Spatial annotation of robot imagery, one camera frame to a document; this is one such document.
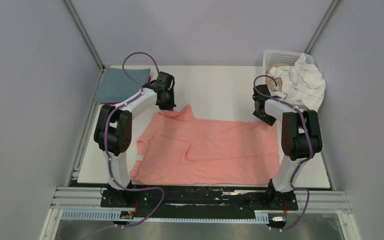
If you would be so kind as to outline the salmon pink t-shirt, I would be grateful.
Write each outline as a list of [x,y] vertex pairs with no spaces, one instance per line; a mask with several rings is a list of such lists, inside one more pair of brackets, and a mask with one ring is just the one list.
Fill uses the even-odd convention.
[[266,185],[280,167],[278,129],[262,121],[160,111],[136,142],[130,178],[146,185]]

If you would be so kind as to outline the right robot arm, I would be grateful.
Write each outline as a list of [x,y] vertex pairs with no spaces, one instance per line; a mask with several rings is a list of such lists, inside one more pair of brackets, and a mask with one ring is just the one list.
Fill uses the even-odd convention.
[[272,126],[281,123],[280,145],[283,159],[275,176],[269,180],[266,204],[278,209],[292,200],[296,177],[314,154],[322,150],[323,142],[318,114],[300,110],[292,104],[270,95],[266,84],[253,87],[253,115]]

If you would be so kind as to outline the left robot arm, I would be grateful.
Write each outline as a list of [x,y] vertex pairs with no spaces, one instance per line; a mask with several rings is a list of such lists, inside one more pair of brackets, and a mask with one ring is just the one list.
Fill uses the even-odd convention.
[[128,188],[131,177],[127,168],[127,150],[132,142],[133,120],[145,110],[157,106],[172,111],[175,104],[175,77],[160,71],[157,78],[145,83],[127,100],[101,107],[93,135],[94,141],[105,154],[108,169],[108,185],[116,190],[114,201],[121,207],[129,206],[134,192],[159,190],[160,187]]

